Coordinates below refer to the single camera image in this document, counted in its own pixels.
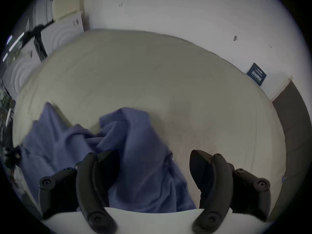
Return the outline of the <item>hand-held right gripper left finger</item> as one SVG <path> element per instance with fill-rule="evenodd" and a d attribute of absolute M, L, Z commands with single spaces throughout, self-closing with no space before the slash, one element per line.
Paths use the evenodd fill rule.
<path fill-rule="evenodd" d="M 108 191 L 120 169 L 117 150 L 88 153 L 74 168 L 66 167 L 39 181 L 39 205 L 43 220 L 58 213 L 82 212 L 90 228 L 100 234 L 115 234 L 117 224 L 107 213 Z"/>

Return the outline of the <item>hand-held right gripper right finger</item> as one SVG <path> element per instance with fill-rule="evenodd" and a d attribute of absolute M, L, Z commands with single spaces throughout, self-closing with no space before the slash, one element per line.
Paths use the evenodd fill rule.
<path fill-rule="evenodd" d="M 201 192 L 203 212 L 193 222 L 196 234 L 217 231 L 229 209 L 265 222 L 271 207 L 270 182 L 248 171 L 235 169 L 221 154 L 192 150 L 189 160 L 192 178 Z"/>

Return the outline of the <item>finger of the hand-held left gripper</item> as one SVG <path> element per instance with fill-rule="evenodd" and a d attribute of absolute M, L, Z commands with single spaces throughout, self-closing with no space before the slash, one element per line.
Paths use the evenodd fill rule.
<path fill-rule="evenodd" d="M 21 160 L 20 147 L 10 147 L 4 150 L 4 163 L 6 167 L 15 167 Z"/>

